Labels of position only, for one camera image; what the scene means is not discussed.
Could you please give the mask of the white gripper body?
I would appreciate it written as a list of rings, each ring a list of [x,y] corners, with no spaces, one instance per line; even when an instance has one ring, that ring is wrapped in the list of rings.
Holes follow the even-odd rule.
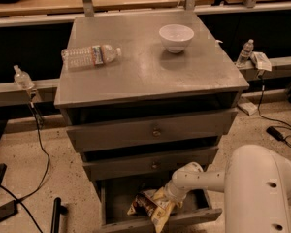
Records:
[[[187,189],[179,188],[175,185],[172,180],[169,180],[167,184],[164,186],[164,194],[165,196],[176,203],[181,203],[185,200],[186,195],[188,193]]]

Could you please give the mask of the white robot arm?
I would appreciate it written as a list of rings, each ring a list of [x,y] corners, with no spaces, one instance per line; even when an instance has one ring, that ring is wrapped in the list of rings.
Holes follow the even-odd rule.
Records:
[[[204,172],[190,162],[154,197],[179,204],[197,189],[224,194],[225,233],[291,233],[291,161],[272,150],[241,146],[223,171]]]

